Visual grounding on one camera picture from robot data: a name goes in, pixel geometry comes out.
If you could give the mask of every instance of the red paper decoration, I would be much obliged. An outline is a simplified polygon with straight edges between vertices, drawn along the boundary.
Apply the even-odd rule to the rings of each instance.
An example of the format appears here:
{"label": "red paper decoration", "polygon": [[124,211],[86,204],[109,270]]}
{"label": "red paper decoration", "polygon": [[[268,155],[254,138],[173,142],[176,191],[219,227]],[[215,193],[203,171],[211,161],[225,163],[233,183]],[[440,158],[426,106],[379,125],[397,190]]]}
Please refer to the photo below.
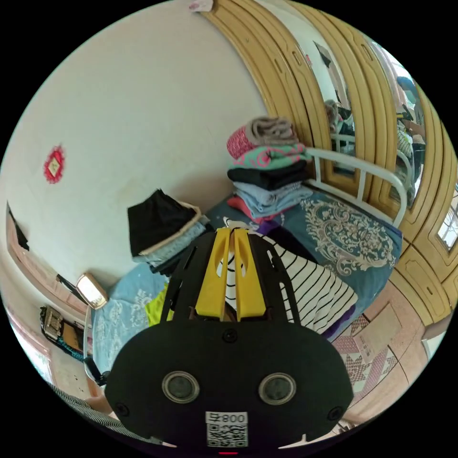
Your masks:
{"label": "red paper decoration", "polygon": [[55,146],[43,166],[46,181],[52,185],[61,181],[65,157],[62,146]]}

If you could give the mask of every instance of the gray towel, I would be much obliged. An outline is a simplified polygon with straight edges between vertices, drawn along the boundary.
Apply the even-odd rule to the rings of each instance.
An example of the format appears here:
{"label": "gray towel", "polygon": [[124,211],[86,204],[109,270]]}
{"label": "gray towel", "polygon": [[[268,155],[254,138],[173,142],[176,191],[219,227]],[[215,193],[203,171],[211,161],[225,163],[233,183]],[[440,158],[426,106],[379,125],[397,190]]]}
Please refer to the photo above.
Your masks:
{"label": "gray towel", "polygon": [[299,140],[286,118],[255,118],[245,127],[247,140],[253,145],[293,145]]}

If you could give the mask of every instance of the screw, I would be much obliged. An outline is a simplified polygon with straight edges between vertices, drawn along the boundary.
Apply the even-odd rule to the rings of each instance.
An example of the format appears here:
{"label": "screw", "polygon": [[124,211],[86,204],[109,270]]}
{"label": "screw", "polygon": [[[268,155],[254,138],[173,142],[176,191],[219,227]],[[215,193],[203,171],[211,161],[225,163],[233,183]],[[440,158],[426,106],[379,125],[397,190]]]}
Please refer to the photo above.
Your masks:
{"label": "screw", "polygon": [[233,344],[237,340],[237,331],[235,329],[226,329],[223,332],[223,340],[228,344]]}
{"label": "screw", "polygon": [[328,413],[328,420],[336,421],[342,417],[343,413],[344,411],[341,407],[334,407],[334,409],[331,409]]}
{"label": "screw", "polygon": [[129,416],[129,409],[124,404],[118,402],[115,406],[116,413],[120,416]]}

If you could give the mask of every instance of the black and white striped cloth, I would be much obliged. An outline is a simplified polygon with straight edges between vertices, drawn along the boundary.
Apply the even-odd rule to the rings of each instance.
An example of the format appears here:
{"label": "black and white striped cloth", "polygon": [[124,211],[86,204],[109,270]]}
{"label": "black and white striped cloth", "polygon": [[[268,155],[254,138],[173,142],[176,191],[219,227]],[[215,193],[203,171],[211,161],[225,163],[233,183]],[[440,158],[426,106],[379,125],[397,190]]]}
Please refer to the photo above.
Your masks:
{"label": "black and white striped cloth", "polygon": [[[290,253],[269,237],[258,234],[241,221],[232,221],[225,217],[224,222],[230,228],[248,229],[250,234],[256,234],[274,246],[291,279],[302,326],[322,334],[358,300],[354,290],[330,270]],[[221,270],[222,261],[219,263],[218,275],[221,275]],[[226,302],[236,310],[235,262],[232,252],[229,252],[226,283]],[[284,287],[282,294],[288,321],[293,322]]]}
{"label": "black and white striped cloth", "polygon": [[116,420],[115,418],[111,418],[106,414],[102,414],[100,412],[97,412],[96,410],[93,410],[87,402],[77,398],[76,396],[68,395],[67,393],[65,393],[64,391],[60,390],[59,388],[55,387],[50,383],[48,383],[48,385],[65,404],[71,407],[82,417],[91,420],[92,422],[97,423],[100,426],[108,428],[114,431],[115,433],[122,434],[123,436],[128,436],[132,439],[142,440],[143,442],[148,442],[151,444],[162,444],[162,441],[154,437],[150,439],[145,439],[144,437],[140,437],[137,436],[137,434],[131,433],[128,429],[126,429],[123,426],[123,424],[119,420]]}

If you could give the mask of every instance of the camera lens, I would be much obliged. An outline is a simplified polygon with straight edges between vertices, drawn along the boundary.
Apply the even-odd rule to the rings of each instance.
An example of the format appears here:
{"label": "camera lens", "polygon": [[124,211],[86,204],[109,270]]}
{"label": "camera lens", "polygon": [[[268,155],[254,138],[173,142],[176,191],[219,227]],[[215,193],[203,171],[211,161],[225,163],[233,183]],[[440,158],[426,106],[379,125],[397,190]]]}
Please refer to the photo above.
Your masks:
{"label": "camera lens", "polygon": [[191,374],[175,371],[164,377],[162,391],[171,401],[186,404],[199,395],[199,384]]}
{"label": "camera lens", "polygon": [[287,403],[296,393],[296,382],[283,373],[268,375],[259,385],[259,396],[271,406]]}

